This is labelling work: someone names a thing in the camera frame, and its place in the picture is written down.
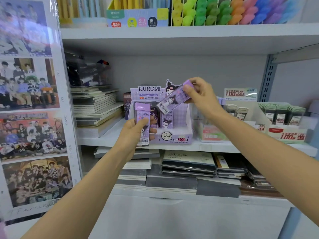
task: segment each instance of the photograph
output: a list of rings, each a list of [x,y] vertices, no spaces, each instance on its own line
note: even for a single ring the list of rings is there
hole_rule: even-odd
[[[67,153],[56,111],[0,114],[0,159],[15,161]]]
[[[0,57],[0,112],[59,108],[52,59]]]
[[[0,0],[0,55],[52,56],[43,2]]]
[[[2,167],[13,207],[61,198],[73,187],[68,156]]]

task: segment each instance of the poster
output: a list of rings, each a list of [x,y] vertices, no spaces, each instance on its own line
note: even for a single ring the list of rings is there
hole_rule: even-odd
[[[55,0],[0,0],[0,203],[49,210],[81,179]]]

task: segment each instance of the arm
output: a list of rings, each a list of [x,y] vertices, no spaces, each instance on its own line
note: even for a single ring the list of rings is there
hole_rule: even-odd
[[[319,225],[319,161],[229,115],[210,84],[199,77],[190,80],[195,89],[187,86],[184,90],[203,115],[281,194]]]
[[[141,129],[147,122],[148,119],[143,119],[135,125],[134,119],[127,121],[114,147],[21,239],[42,239],[43,235],[39,232],[44,227],[55,231],[46,235],[46,239],[87,239],[120,171],[132,158],[140,139]],[[150,132],[156,133],[156,129],[151,128]]]

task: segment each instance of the person's right arm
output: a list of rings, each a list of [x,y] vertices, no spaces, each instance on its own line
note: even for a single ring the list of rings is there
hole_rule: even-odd
[[[185,86],[184,90],[201,113],[282,195],[319,226],[319,161],[229,115],[202,78],[190,81],[195,89]]]

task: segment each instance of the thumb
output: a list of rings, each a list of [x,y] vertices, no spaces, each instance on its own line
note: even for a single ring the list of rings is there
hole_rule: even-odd
[[[190,85],[184,85],[183,88],[186,94],[189,95],[194,102],[198,101],[198,99],[200,98],[200,95],[196,92],[196,90],[193,87],[191,87]]]
[[[135,125],[134,129],[136,131],[141,132],[141,129],[148,124],[148,118],[144,117],[142,120],[139,120],[138,123]]]

